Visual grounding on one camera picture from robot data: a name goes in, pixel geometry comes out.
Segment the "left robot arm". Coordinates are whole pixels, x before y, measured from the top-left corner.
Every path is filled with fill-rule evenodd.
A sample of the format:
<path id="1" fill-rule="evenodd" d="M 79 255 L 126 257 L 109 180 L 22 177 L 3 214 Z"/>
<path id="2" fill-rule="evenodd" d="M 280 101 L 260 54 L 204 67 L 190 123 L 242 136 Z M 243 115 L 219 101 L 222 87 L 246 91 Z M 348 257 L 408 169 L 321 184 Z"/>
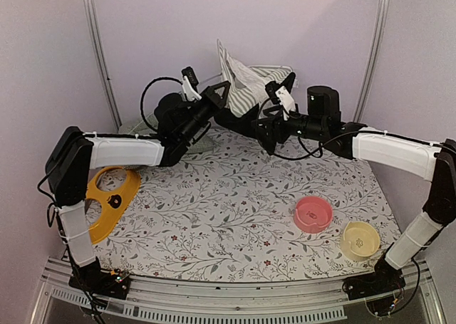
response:
<path id="1" fill-rule="evenodd" d="M 182 93 L 163 97 L 156 108 L 158 128 L 150 135 L 98 134 L 67 127 L 45 165 L 58 230 L 79 267 L 78 279 L 100 291 L 106 277 L 93 247 L 106 239 L 139 191 L 141 176 L 127 167 L 172 167 L 190 145 L 209 129 L 210 120 L 226 105 L 230 84 L 197 92 L 189 78 Z"/>

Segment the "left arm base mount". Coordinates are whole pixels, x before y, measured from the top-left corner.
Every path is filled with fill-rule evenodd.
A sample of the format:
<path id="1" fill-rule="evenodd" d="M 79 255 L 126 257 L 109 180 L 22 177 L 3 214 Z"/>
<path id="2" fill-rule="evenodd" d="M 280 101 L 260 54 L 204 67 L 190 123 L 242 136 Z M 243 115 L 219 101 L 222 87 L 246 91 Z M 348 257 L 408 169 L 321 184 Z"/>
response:
<path id="1" fill-rule="evenodd" d="M 74 265 L 68 285 L 90 294 L 125 300 L 130 290 L 130 273 L 116 268 L 106 271 L 96 259 L 87 266 Z"/>

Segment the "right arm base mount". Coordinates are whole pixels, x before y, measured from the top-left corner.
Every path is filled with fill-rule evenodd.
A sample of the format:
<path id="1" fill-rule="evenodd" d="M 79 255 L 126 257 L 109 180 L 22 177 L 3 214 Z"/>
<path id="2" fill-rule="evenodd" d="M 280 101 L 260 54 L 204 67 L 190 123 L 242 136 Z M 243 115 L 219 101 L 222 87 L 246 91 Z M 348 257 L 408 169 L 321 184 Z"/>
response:
<path id="1" fill-rule="evenodd" d="M 377 296 L 400 290 L 405 287 L 401 269 L 394 269 L 386 260 L 380 258 L 374 271 L 360 276 L 348 277 L 343 281 L 342 291 L 350 300 Z"/>

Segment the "green striped pet tent fabric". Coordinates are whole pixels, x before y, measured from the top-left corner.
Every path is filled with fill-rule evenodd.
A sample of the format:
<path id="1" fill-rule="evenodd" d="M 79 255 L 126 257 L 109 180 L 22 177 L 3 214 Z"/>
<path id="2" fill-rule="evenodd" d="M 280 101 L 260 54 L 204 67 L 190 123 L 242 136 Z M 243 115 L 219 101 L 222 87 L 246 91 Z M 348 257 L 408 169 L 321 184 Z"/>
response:
<path id="1" fill-rule="evenodd" d="M 268 99 L 266 84 L 282 83 L 294 70 L 289 66 L 246 66 L 231 56 L 220 40 L 217 51 L 222 80 L 229 81 L 230 88 L 227 103 L 214 116 L 214 121 L 232 132 L 255 138 L 253 123 L 259 106 Z"/>

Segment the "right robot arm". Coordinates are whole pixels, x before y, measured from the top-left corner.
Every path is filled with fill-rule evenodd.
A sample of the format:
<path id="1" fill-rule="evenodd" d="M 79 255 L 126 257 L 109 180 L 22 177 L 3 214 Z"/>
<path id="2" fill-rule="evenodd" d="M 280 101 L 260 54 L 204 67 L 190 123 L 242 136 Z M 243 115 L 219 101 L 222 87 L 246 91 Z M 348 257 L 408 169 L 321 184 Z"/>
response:
<path id="1" fill-rule="evenodd" d="M 276 145 L 290 137 L 314 140 L 322 149 L 348 160 L 372 163 L 376 171 L 388 169 L 380 185 L 400 216 L 403 233 L 377 262 L 368 278 L 373 292 L 382 293 L 395 283 L 396 273 L 455 220 L 455 141 L 433 142 L 378 130 L 360 122 L 344 122 L 339 95 L 326 86 L 307 90 L 308 110 L 300 113 L 287 87 L 270 82 L 266 102 L 254 121 L 259 144 L 275 155 Z"/>

